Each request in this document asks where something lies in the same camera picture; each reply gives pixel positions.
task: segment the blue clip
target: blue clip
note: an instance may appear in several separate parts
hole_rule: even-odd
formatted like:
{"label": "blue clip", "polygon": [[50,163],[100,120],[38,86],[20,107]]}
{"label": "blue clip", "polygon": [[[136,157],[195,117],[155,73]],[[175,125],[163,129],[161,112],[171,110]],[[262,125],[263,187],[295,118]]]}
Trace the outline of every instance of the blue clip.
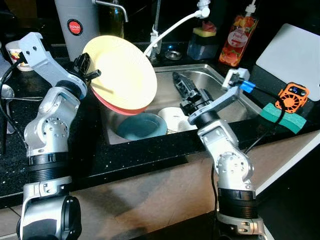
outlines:
{"label": "blue clip", "polygon": [[255,88],[255,84],[249,81],[243,81],[243,83],[241,84],[240,88],[247,92],[247,93],[251,93],[252,90]]}

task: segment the blue bowl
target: blue bowl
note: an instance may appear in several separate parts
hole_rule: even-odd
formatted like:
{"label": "blue bowl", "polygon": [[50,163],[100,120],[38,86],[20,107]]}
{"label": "blue bowl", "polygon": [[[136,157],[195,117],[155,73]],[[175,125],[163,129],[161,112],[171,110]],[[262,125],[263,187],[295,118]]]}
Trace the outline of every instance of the blue bowl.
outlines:
{"label": "blue bowl", "polygon": [[140,140],[167,133],[167,124],[158,115],[140,113],[125,119],[117,128],[116,134],[128,140]]}

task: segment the white thermos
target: white thermos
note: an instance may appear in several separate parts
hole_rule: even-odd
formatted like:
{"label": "white thermos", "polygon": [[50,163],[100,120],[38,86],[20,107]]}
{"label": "white thermos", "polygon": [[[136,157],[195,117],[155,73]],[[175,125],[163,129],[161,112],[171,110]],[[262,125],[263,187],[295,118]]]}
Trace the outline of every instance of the white thermos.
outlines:
{"label": "white thermos", "polygon": [[100,35],[97,4],[121,9],[125,21],[128,22],[125,8],[118,4],[101,0],[54,1],[71,61],[82,54],[91,39]]}

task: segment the orange device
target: orange device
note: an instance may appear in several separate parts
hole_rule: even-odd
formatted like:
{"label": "orange device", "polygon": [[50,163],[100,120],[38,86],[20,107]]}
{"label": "orange device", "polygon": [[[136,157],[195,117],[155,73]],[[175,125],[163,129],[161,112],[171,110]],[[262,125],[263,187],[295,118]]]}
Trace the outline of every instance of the orange device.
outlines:
{"label": "orange device", "polygon": [[[307,102],[309,89],[294,82],[290,82],[278,95],[284,102],[285,111],[293,114]],[[278,109],[282,109],[279,101],[275,102],[275,106]]]}

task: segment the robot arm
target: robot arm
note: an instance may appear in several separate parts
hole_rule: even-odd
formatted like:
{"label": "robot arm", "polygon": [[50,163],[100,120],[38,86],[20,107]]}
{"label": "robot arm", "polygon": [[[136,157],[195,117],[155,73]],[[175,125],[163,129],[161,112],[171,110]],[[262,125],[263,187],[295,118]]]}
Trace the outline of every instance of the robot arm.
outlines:
{"label": "robot arm", "polygon": [[101,73],[97,70],[87,74],[87,53],[64,69],[45,50],[37,32],[22,38],[19,46],[32,69],[53,87],[40,104],[36,118],[24,130],[30,183],[23,186],[17,234],[22,240],[77,239],[82,231],[81,210],[77,198],[69,195],[69,130],[91,79]]}
{"label": "robot arm", "polygon": [[229,239],[267,240],[263,220],[257,212],[256,192],[250,181],[254,167],[238,148],[238,139],[228,123],[217,115],[240,93],[240,88],[233,83],[247,81],[249,77],[246,69],[231,69],[222,85],[228,91],[216,100],[204,89],[197,89],[184,75],[174,72],[173,82],[183,97],[180,107],[189,116],[189,123],[198,127],[197,134],[212,156],[219,176],[217,220],[220,234]]}

